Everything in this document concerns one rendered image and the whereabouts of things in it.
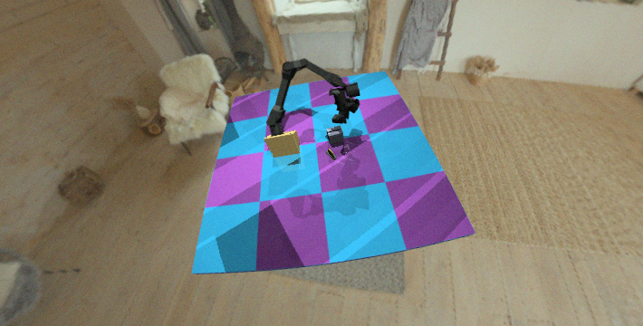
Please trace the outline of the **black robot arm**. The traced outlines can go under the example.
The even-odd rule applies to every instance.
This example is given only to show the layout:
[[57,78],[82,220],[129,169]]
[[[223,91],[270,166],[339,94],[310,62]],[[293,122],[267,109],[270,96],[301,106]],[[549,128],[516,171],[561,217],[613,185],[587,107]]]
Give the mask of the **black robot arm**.
[[[284,104],[289,86],[296,72],[305,68],[308,68],[309,70],[317,73],[324,80],[327,80],[332,86],[342,87],[337,89],[330,89],[329,95],[333,95],[335,101],[344,102],[346,100],[345,92],[347,94],[347,97],[350,98],[360,96],[360,89],[357,82],[353,84],[346,84],[341,80],[340,75],[332,72],[327,72],[323,68],[318,67],[312,62],[309,62],[308,59],[286,62],[283,64],[282,81],[280,89],[278,91],[276,103],[270,112],[269,119],[266,121],[267,125],[270,126],[272,136],[283,134],[283,128],[280,122],[282,121],[282,118],[284,117],[284,113],[286,111],[284,109]],[[345,103],[344,109],[349,110],[352,113],[356,113],[358,107],[360,106],[360,102],[358,99],[351,101],[350,98],[348,99],[348,102]]]

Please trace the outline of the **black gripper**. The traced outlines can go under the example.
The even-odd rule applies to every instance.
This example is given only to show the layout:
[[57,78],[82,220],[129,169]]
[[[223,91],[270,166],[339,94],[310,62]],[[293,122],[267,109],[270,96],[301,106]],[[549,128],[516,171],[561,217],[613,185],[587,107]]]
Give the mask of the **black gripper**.
[[344,122],[345,124],[347,124],[347,120],[346,120],[346,119],[349,119],[349,118],[350,118],[350,111],[349,111],[349,110],[345,110],[345,109],[344,109],[344,105],[345,105],[345,103],[346,103],[346,102],[348,102],[348,99],[349,99],[349,98],[346,98],[346,100],[345,100],[344,102],[337,102],[337,101],[335,101],[335,102],[334,102],[334,104],[336,104],[336,105],[337,105],[337,107],[338,107],[336,110],[338,110],[338,111],[339,111],[339,113],[338,113],[338,114],[335,114],[335,115],[333,116],[333,118],[331,119],[333,123],[340,123],[340,124],[342,124],[342,123]]

